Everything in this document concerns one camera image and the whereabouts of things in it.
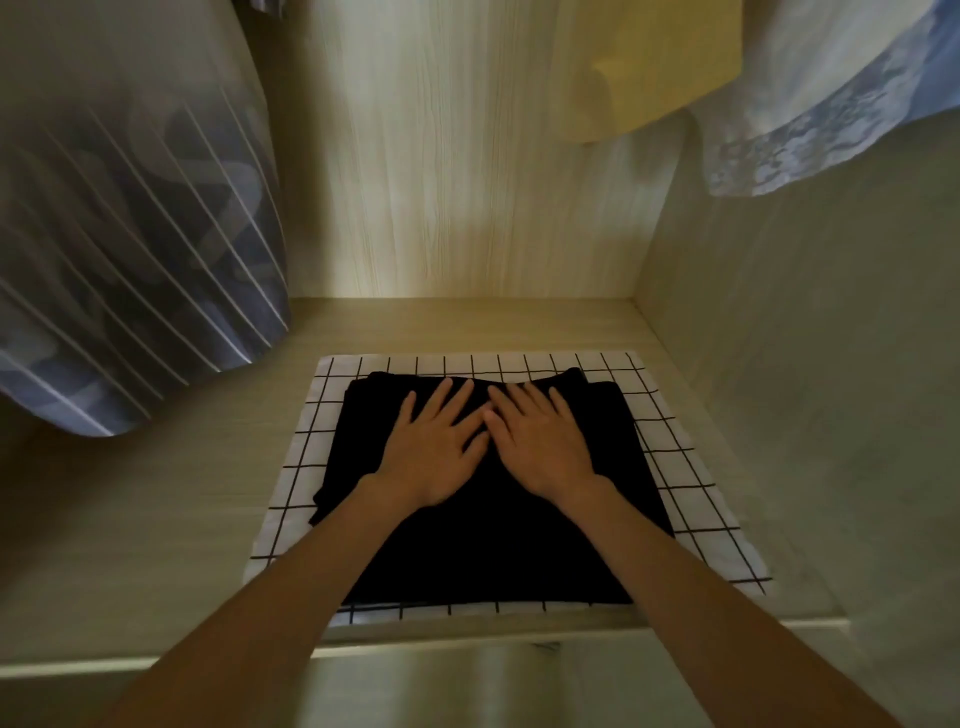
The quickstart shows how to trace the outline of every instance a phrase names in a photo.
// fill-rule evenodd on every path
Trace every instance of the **finger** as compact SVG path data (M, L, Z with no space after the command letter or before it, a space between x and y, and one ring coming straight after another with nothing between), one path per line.
M417 401L416 392L408 392L400 403L400 413L396 416L394 427L410 424L410 416L414 413L414 402Z
M457 444L462 445L470 436L480 429L483 424L483 413L491 408L489 402L484 402L475 410L470 412L463 420L453 426L453 431L457 436Z
M483 456L487 454L487 446L489 444L490 435L486 432L481 432L473 438L473 442L471 442L469 447L464 451L464 457L461 462L467 470L467 477L473 475L477 466L480 465Z
M550 400L553 402L553 406L557 408L557 414L568 422L577 424L577 421L573 419L573 413L570 411L570 405L566 403L556 387L550 387Z
M534 404L540 409L541 412L548 415L557 414L557 410L553 408L553 404L550 403L550 400L546 398L546 395L541 392L540 388L532 381L523 382L523 391L530 395L530 399L534 401Z
M440 414L437 415L437 422L442 425L453 425L453 421L457 419L457 415L459 415L464 408L472 391L473 379L468 379L463 383L463 386L457 390L457 394L451 397L450 401L440 410Z
M507 397L503 392L500 391L499 387L490 386L487 387L487 393L490 395L490 399L496 408L500 411L500 414L503 416L503 419L507 421L508 425L515 424L523 415L520 414L520 410L516 408L516 405Z
M534 401L527 396L526 392L512 382L507 385L507 392L510 394L510 399L516 402L517 409L523 414L532 415L540 410L540 408L534 404Z
M493 443L501 452L509 451L514 446L514 436L510 434L507 424L501 420L496 412L491 409L483 413L483 421L487 424L487 430L493 437Z
M437 413L440 412L440 407L443 405L446 395L450 391L450 387L453 386L453 379L449 376L446 377L440 384L437 385L437 388L433 390L433 394L430 395L430 399L426 401L426 404L423 406L423 411L420 412L420 416L417 417L417 422L421 420L432 420L437 416Z

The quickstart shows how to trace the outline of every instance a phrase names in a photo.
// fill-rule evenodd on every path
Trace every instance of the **yellow garment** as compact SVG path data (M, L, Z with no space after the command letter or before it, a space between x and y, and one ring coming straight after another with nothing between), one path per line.
M561 0L550 123L567 141L629 132L740 73L742 0Z

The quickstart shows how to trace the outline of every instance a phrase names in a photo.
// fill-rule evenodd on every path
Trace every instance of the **forearm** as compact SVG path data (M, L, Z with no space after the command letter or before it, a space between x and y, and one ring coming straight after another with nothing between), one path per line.
M718 726L897 723L604 479L562 510L650 621Z
M380 494L389 489L379 489ZM163 656L98 725L270 724L326 625L406 510L357 487Z

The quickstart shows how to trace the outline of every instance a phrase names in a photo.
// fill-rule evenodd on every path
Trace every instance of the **wrist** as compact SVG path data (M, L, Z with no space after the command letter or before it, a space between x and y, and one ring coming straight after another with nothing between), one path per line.
M619 492L609 478L593 474L573 487L565 488L554 500L554 505L571 521L579 524L580 520L602 507L603 503L617 497Z
M353 495L363 502L365 511L396 527L419 508L406 496L407 490L389 476L370 473L360 478Z

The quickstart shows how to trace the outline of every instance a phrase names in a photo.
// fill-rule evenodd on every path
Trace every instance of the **stack of folded clothes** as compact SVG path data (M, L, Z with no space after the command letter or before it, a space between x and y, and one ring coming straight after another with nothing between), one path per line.
M374 372L351 383L314 496L316 524L380 465L400 403L417 393L414 416L436 389L435 376ZM453 377L451 395L466 379ZM593 468L641 513L673 535L647 467L633 415L619 387L587 382L579 369L534 382L556 387L584 433ZM462 416L488 400L476 380ZM645 558L638 553L637 559ZM346 599L349 604L458 604L578 601L625 604L630 598L587 538L556 507L523 489L490 449L473 477L440 505L421 508L387 539Z

